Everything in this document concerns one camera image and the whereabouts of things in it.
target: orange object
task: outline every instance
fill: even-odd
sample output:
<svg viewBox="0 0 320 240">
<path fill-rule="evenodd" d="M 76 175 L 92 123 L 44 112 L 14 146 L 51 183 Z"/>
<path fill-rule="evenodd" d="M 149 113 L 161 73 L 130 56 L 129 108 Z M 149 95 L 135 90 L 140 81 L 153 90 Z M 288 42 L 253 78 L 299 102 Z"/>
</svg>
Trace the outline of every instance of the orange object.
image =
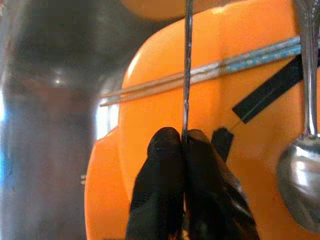
<svg viewBox="0 0 320 240">
<path fill-rule="evenodd" d="M 98 140 L 85 181 L 85 226 L 88 240 L 123 239 L 129 199 L 119 165 L 118 129 Z"/>
<path fill-rule="evenodd" d="M 231 1 L 196 0 L 194 1 L 193 12 L 198 13 Z M 129 10 L 142 18 L 163 21 L 174 18 L 183 18 L 185 16 L 185 0 L 121 0 L 121 2 Z"/>
<path fill-rule="evenodd" d="M 276 4 L 273 0 L 247 0 L 206 10 L 194 16 L 192 66 L 213 63 L 297 34 L 290 0 L 278 0 Z M 232 112 L 232 107 L 289 61 L 192 85 L 189 128 L 200 129 L 209 138 L 214 130 L 222 126 L 234 134 L 227 163 L 243 185 L 262 240 L 319 240 L 320 236 L 295 223 L 276 186 L 275 173 L 280 154 L 303 132 L 303 83 L 292 87 L 247 124 Z M 181 20 L 157 32 L 144 43 L 128 67 L 123 88 L 183 70 L 184 21 Z M 85 187 L 89 240 L 98 239 L 92 236 L 110 236 L 109 231 L 114 228 L 106 223 L 111 221 L 111 213 L 122 211 L 113 209 L 114 201 L 102 196 L 120 191 L 119 203 L 128 201 L 129 204 L 135 178 L 147 157 L 151 137 L 165 126 L 180 131 L 182 116 L 182 88 L 120 104 L 117 129 L 97 143 L 90 159 Z M 109 176 L 103 171 L 102 162 L 109 159 L 122 176 Z M 113 186 L 115 182 L 122 186 L 114 188 L 102 184 L 100 178 L 108 178 Z M 92 208 L 98 208 L 96 195 L 101 201 L 98 207 L 105 213 L 103 216 L 96 216 L 96 212 L 92 211 Z M 94 221 L 99 226 L 103 225 L 104 229 L 94 229 Z"/>
</svg>

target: metal spoon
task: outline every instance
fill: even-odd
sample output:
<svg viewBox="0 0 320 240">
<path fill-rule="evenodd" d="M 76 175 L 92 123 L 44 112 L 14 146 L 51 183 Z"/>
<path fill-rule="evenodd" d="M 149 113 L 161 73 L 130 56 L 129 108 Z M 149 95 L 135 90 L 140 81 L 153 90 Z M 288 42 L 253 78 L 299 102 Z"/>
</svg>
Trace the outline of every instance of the metal spoon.
<svg viewBox="0 0 320 240">
<path fill-rule="evenodd" d="M 320 138 L 317 130 L 317 39 L 320 0 L 294 0 L 300 24 L 304 133 L 281 155 L 277 184 L 295 221 L 320 233 Z"/>
</svg>

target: black tape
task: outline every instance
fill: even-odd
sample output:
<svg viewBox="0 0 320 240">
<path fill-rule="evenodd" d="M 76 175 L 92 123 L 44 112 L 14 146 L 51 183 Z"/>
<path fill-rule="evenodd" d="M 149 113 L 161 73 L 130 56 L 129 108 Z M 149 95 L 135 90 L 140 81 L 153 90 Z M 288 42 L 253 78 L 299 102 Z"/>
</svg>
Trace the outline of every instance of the black tape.
<svg viewBox="0 0 320 240">
<path fill-rule="evenodd" d="M 302 79 L 302 58 L 298 55 L 232 110 L 246 124 Z"/>
<path fill-rule="evenodd" d="M 213 132 L 211 143 L 224 162 L 227 161 L 234 135 L 225 127 Z"/>
</svg>

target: stainless steel surface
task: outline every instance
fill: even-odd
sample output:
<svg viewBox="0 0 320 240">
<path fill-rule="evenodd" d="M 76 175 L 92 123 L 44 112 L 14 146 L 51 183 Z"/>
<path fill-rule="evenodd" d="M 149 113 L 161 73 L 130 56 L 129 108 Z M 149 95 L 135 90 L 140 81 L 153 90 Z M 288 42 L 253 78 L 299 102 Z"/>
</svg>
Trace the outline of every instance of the stainless steel surface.
<svg viewBox="0 0 320 240">
<path fill-rule="evenodd" d="M 81 175 L 96 136 L 117 123 L 116 109 L 98 110 L 99 95 L 121 87 L 138 47 L 168 22 L 141 19 L 118 0 L 10 0 L 6 6 L 0 17 L 0 240 L 86 239 Z"/>
<path fill-rule="evenodd" d="M 191 79 L 191 50 L 193 27 L 193 0 L 185 0 L 185 27 L 184 27 L 184 81 L 183 81 L 183 123 L 182 140 L 187 144 L 188 117 L 189 117 L 189 93 Z"/>
<path fill-rule="evenodd" d="M 320 137 L 317 131 L 319 0 L 295 0 L 301 28 L 304 78 L 304 133 L 280 157 L 277 181 L 291 215 L 320 233 Z"/>
</svg>

